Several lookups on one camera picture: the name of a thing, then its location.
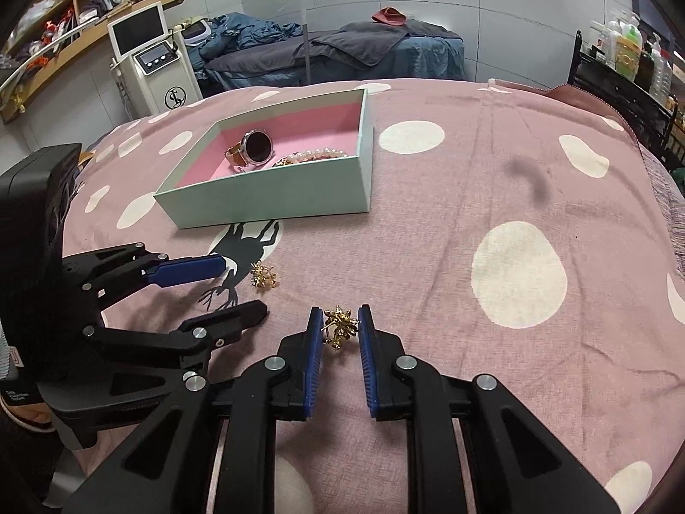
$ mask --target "pearl bracelet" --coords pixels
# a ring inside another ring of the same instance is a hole
[[[326,160],[328,158],[342,158],[344,156],[347,156],[346,152],[336,149],[305,150],[304,152],[294,152],[292,155],[288,155],[276,160],[274,166],[287,166],[289,164],[299,164],[300,162]]]

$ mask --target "silver screw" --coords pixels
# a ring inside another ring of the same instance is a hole
[[[286,361],[279,356],[271,356],[264,362],[266,369],[270,371],[280,371],[286,366]]]
[[[475,380],[475,384],[481,387],[484,391],[492,391],[497,386],[497,379],[492,375],[479,375]]]
[[[193,375],[192,377],[188,377],[186,380],[186,388],[191,392],[201,391],[206,384],[207,381],[205,381],[205,378],[201,377],[200,375]]]
[[[395,360],[395,363],[400,369],[404,369],[405,371],[413,369],[419,364],[417,359],[412,356],[400,356]]]

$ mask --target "control panel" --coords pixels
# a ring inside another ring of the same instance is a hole
[[[143,68],[145,75],[150,75],[155,71],[159,71],[169,63],[178,60],[178,54],[169,45],[167,41],[155,44],[152,48],[148,48],[139,52],[134,56],[139,66]]]

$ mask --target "pink tablecloth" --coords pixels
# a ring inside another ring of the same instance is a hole
[[[369,85],[370,213],[179,231],[152,199],[215,120],[354,86],[236,90],[108,135],[82,175],[65,254],[144,241],[227,259],[224,277],[147,288],[107,310],[108,325],[164,332],[206,312],[203,297],[210,311],[254,299],[241,277],[262,256],[281,281],[262,297],[268,321],[215,353],[215,379],[275,352],[312,305],[370,303],[379,329],[442,373],[495,374],[633,512],[685,436],[685,283],[637,143],[608,107],[385,81]],[[290,511],[405,511],[403,431],[369,417],[357,344],[326,350],[314,418],[278,430],[279,465],[298,482]],[[81,460],[95,468],[127,433],[101,434]]]

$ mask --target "mint green box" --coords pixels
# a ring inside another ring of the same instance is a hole
[[[331,92],[219,120],[186,153],[154,197],[179,228],[368,212],[373,124],[367,97],[364,88]],[[349,156],[278,167],[267,164],[252,172],[217,177],[224,167],[220,163],[225,160],[224,150],[253,128],[271,136],[277,158],[279,152],[332,148],[329,142]]]

